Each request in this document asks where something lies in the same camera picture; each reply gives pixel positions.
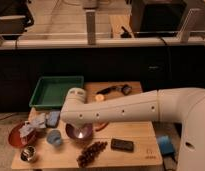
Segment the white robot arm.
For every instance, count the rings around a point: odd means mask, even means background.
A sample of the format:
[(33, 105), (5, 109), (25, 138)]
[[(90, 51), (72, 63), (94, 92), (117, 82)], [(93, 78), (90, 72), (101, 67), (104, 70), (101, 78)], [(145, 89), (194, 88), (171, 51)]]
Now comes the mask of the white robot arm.
[(205, 171), (205, 89), (160, 89), (88, 103), (86, 91), (68, 91), (61, 119), (76, 128), (96, 122), (157, 121), (182, 125), (177, 171)]

